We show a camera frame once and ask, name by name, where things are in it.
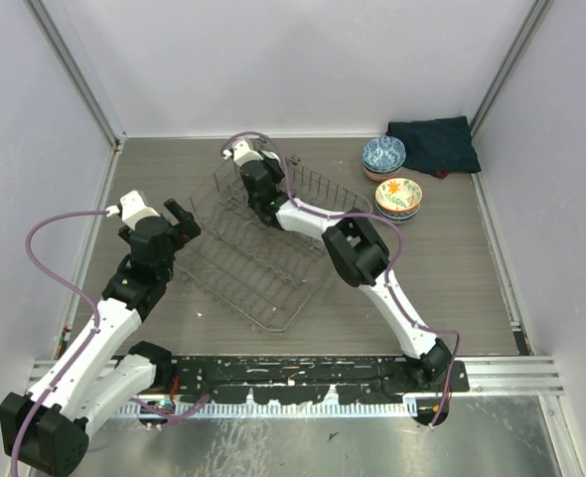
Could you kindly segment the green leaf pattern bowl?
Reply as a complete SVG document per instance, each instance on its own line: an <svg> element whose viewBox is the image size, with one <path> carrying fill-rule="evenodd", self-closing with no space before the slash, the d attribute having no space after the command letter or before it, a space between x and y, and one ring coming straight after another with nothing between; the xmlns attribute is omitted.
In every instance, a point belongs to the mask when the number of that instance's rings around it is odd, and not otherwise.
<svg viewBox="0 0 586 477"><path fill-rule="evenodd" d="M375 169L375 168L369 167L368 165L364 164L364 170L369 175L378 175L378 176L396 175L396 174L399 174L402 169L403 169L402 166L399 166L396 168L391 168L391 169L387 169L387 168L386 169Z"/></svg>

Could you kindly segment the blue white diamond bowl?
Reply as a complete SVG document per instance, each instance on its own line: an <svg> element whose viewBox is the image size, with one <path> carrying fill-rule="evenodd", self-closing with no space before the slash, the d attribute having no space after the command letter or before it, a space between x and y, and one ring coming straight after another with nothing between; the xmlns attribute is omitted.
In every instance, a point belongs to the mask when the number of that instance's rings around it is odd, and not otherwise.
<svg viewBox="0 0 586 477"><path fill-rule="evenodd" d="M382 135L372 139L364 148L363 164L375 169L391 169L402 166L406 159L403 142L395 137Z"/></svg>

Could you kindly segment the yellow bowl with leaves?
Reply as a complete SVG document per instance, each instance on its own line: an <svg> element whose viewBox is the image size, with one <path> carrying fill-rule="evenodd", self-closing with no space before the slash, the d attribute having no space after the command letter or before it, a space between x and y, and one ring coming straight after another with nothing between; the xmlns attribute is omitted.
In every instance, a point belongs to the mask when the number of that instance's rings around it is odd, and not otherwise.
<svg viewBox="0 0 586 477"><path fill-rule="evenodd" d="M411 211L420 206L423 192L411 179L394 178L380 183L374 198L378 206L389 212Z"/></svg>

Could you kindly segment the yellow blue floral bowl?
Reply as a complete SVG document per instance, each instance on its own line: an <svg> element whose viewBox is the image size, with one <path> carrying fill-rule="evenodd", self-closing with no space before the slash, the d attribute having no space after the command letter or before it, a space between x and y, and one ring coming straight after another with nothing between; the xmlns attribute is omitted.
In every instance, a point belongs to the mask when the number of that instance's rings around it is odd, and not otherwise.
<svg viewBox="0 0 586 477"><path fill-rule="evenodd" d="M379 215L381 217L389 219L389 220L391 220L395 223L398 223L398 224L407 223L408 221L412 220L415 217L415 215L410 215L410 216L406 216L406 217L397 217L397 216L382 215L381 213L379 213Z"/></svg>

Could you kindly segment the red blue zigzag bowl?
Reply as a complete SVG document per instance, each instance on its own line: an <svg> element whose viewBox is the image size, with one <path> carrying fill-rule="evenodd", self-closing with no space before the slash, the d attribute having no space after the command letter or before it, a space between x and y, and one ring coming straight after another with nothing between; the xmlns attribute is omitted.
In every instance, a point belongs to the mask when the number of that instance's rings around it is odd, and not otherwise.
<svg viewBox="0 0 586 477"><path fill-rule="evenodd" d="M397 216L397 217L406 217L410 215L416 215L419 212L419 207L413 209L411 211L398 211L398 212L389 212L384 208L377 207L376 211L381 213L382 215L389 215L389 216Z"/></svg>

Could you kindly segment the orange floral bowl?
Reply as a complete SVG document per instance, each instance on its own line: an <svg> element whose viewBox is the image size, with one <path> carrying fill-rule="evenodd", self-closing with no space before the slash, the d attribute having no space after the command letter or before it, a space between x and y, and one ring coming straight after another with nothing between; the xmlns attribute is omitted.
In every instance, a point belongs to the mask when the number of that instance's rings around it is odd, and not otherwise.
<svg viewBox="0 0 586 477"><path fill-rule="evenodd" d="M384 177L384 176L376 176L376 175L372 175L372 176L368 176L368 177L369 177L371 180L373 180L373 181L376 181L376 182L378 182L378 183L381 183L381 182L383 182L383 181L387 180L387 178L386 178L386 177Z"/></svg>

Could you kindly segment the blue floral bowl front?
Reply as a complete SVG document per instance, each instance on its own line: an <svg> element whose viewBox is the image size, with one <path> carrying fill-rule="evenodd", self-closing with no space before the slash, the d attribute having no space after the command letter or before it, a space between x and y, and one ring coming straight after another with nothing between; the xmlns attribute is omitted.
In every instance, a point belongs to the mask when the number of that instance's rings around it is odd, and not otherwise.
<svg viewBox="0 0 586 477"><path fill-rule="evenodd" d="M379 172L371 171L369 169L364 169L364 171L370 179L377 181L377 182L383 182L385 180L390 180L390 179L396 178L400 173L400 170L392 171L389 173L379 173Z"/></svg>

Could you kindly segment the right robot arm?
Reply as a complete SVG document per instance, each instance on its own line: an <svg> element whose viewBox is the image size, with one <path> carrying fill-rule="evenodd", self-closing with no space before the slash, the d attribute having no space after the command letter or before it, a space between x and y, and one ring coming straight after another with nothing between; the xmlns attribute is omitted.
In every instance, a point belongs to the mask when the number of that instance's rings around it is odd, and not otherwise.
<svg viewBox="0 0 586 477"><path fill-rule="evenodd" d="M265 225L321 241L337 274L378 309L410 363L410 377L431 392L450 376L454 353L427 326L391 269L390 253L371 221L358 209L332 212L313 207L281 190L286 180L274 155L251 152L236 159L248 205Z"/></svg>

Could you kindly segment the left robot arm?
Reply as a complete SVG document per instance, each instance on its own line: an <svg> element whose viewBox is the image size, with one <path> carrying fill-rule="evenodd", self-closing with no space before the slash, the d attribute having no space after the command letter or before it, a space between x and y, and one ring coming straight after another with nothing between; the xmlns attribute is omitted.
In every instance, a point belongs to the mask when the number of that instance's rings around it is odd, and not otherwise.
<svg viewBox="0 0 586 477"><path fill-rule="evenodd" d="M102 215L118 217L119 236L130 250L108 280L77 338L23 395L0 404L3 448L10 473L25 464L49 476L69 476L98 429L127 401L148 390L167 391L175 380L170 351L140 342L104 376L102 371L167 291L176 253L201 233L193 214L175 200L164 203L169 221L137 191L122 196Z"/></svg>

